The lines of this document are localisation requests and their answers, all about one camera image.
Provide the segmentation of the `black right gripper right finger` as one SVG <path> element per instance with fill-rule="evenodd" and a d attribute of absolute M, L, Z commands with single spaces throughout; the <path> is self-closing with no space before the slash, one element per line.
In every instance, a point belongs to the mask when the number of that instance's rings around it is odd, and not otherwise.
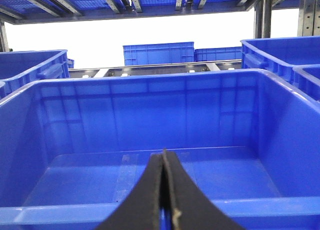
<path fill-rule="evenodd" d="M 197 187 L 177 154 L 162 152 L 163 206 L 171 230 L 243 230 Z"/>

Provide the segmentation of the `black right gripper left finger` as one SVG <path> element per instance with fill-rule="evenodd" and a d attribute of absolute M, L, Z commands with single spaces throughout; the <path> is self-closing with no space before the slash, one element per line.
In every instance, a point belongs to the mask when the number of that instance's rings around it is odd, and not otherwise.
<path fill-rule="evenodd" d="M 159 230 L 163 159 L 153 154 L 132 191 L 97 230 Z"/>

